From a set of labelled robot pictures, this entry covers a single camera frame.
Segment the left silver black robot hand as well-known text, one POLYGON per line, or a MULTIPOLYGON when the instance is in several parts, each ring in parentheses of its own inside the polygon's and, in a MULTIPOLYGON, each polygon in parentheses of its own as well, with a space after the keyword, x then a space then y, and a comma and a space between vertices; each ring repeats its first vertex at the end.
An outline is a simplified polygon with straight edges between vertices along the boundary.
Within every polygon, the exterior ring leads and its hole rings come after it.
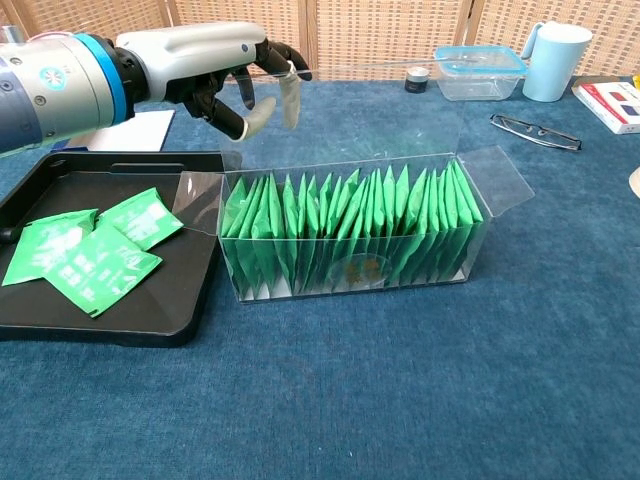
POLYGON ((267 124, 277 101, 255 100, 248 66, 256 65, 278 81, 284 125, 297 127, 301 81, 312 73, 293 47, 267 38, 252 22, 219 21, 181 25, 119 35, 116 46, 139 62, 148 86, 145 100, 182 103, 201 118, 240 142, 267 124))

